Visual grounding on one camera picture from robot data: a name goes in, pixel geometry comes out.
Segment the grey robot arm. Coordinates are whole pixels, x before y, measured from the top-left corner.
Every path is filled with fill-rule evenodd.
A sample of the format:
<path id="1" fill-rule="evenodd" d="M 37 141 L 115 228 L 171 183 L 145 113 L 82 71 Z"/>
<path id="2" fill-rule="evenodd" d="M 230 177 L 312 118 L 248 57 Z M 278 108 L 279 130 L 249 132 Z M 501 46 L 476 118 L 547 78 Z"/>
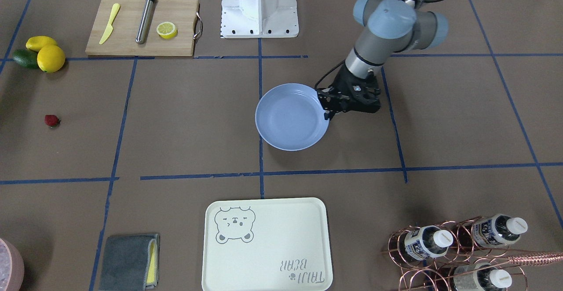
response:
<path id="1" fill-rule="evenodd" d="M 422 12 L 425 4 L 444 0 L 357 0 L 353 16 L 363 31 L 346 59 L 334 68 L 332 84 L 315 90 L 321 114 L 332 120 L 350 111 L 376 113 L 380 107 L 377 76 L 394 53 L 434 48 L 448 36 L 448 19 Z"/>

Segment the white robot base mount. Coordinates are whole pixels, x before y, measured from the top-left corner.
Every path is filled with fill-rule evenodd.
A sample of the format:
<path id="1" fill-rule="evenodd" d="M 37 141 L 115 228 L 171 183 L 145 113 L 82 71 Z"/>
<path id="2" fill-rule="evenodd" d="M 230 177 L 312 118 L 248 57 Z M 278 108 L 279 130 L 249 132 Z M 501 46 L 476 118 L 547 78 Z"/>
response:
<path id="1" fill-rule="evenodd" d="M 222 0 L 224 39 L 298 37 L 297 0 Z"/>

